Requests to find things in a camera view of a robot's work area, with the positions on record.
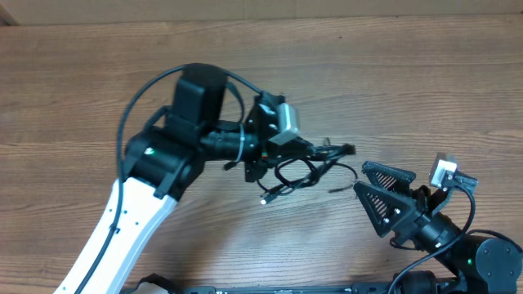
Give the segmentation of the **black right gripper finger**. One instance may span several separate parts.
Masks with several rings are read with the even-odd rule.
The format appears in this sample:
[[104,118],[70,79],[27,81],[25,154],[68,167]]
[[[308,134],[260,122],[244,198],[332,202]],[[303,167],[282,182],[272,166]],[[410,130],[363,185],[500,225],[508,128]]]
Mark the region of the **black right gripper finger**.
[[357,182],[354,191],[380,238],[394,230],[400,220],[407,216],[408,196],[364,182]]
[[372,185],[386,190],[409,190],[410,184],[416,179],[416,174],[412,171],[371,161],[363,164],[362,172]]

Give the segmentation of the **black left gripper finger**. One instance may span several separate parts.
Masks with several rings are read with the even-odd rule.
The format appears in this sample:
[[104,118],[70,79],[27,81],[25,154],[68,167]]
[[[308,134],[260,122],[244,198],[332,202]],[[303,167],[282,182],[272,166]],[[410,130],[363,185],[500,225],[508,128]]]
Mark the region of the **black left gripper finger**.
[[320,150],[310,152],[308,154],[308,160],[314,162],[328,162],[332,160],[336,161],[345,156],[347,156],[347,153],[341,150]]
[[355,146],[344,145],[323,145],[314,146],[312,149],[314,155],[354,155]]

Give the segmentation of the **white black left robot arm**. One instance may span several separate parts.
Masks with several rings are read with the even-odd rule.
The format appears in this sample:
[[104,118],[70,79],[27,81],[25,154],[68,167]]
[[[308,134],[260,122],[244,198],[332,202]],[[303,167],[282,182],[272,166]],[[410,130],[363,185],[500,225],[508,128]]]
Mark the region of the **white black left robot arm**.
[[215,65],[192,63],[178,75],[173,101],[159,108],[130,140],[116,140],[117,178],[105,210],[58,287],[60,293],[118,293],[156,229],[203,173],[221,161],[244,165],[244,179],[260,184],[273,170],[301,162],[301,178],[264,188],[261,203],[316,185],[353,145],[314,145],[300,135],[297,111],[282,95],[253,88],[253,107],[224,121],[226,94],[238,96],[244,78]]

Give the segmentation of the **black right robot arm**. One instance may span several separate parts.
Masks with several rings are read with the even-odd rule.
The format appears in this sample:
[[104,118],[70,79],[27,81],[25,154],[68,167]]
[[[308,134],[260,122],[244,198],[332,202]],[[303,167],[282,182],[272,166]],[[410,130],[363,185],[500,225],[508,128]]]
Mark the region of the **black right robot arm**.
[[[385,293],[515,293],[522,272],[522,248],[507,236],[472,229],[478,181],[450,159],[435,160],[429,185],[411,188],[411,171],[367,161],[367,181],[354,185],[377,235],[389,233],[392,247],[425,251],[420,261],[395,274]],[[436,259],[452,273],[437,278],[418,271],[420,262]]]

